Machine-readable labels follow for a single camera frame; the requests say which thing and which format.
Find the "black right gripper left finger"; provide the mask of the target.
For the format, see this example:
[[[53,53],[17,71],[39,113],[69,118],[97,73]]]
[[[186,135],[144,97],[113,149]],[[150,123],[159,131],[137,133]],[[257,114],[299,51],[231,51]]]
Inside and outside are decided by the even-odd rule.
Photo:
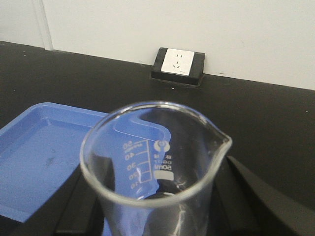
[[[57,236],[99,236],[103,217],[95,192],[80,169],[74,170],[56,192],[61,213]]]

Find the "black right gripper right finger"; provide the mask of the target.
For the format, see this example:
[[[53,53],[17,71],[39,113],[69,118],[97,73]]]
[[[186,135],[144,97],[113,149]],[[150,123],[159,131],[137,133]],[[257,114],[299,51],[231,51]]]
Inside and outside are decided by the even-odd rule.
[[[232,156],[214,184],[217,236],[313,236],[315,212],[264,182]]]

